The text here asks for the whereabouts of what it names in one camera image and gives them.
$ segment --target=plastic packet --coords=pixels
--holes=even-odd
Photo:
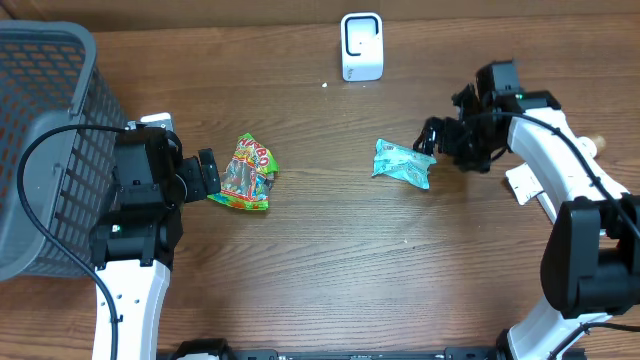
[[[371,176],[385,174],[427,190],[429,189],[428,169],[435,163],[436,159],[429,155],[378,139]]]
[[[220,176],[220,193],[209,198],[238,209],[266,210],[278,171],[280,167],[271,152],[251,134],[244,134],[238,138],[233,158]]]

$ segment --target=wooden table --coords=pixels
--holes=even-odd
[[[226,337],[281,351],[427,350],[489,345],[542,295],[551,224],[519,206],[504,172],[462,174],[440,158],[420,191],[371,178],[378,138],[409,145],[430,115],[492,60],[516,58],[577,134],[599,133],[599,163],[640,190],[640,16],[385,23],[385,73],[347,84],[338,25],[95,34],[99,67],[132,118],[170,111],[185,154],[223,168],[250,132],[282,166],[266,213],[186,206],[159,348]],[[0,284],[0,357],[87,359],[87,279]],[[616,319],[640,323],[631,310]],[[640,336],[596,330],[593,359],[636,359]]]

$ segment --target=gray plastic basket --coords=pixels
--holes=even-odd
[[[127,119],[95,62],[95,41],[79,25],[0,21],[0,280],[82,275],[26,217],[15,173],[24,149],[50,129],[124,127]],[[27,197],[40,221],[87,263],[88,232],[111,184],[114,138],[103,131],[55,135],[25,169]]]

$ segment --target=wooden surface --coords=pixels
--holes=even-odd
[[[0,0],[19,19],[71,21],[91,31],[339,23],[350,12],[385,21],[629,14],[637,0]]]
[[[336,25],[96,34],[131,117],[171,111],[185,154],[212,147],[221,168],[250,132],[282,167],[266,213],[185,207],[159,348],[492,344],[542,295],[551,225],[504,185],[521,161],[479,175],[440,158],[424,192],[370,177],[375,142],[411,144],[426,117],[454,114],[451,94],[478,68],[515,57],[523,86],[549,89],[576,134],[608,140],[600,165],[637,193],[639,34],[638,15],[386,22],[383,78],[352,84]],[[0,283],[0,358],[89,358],[94,307],[87,279]],[[639,357],[639,335],[593,333],[581,343],[592,359]]]

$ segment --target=basket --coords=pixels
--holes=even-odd
[[[26,147],[48,130],[124,127],[127,119],[95,62],[95,41],[79,25],[0,21],[0,280],[82,275],[26,217],[15,174]],[[88,233],[106,210],[112,184],[114,138],[90,130],[54,135],[25,169],[27,198],[40,221],[86,263]]]

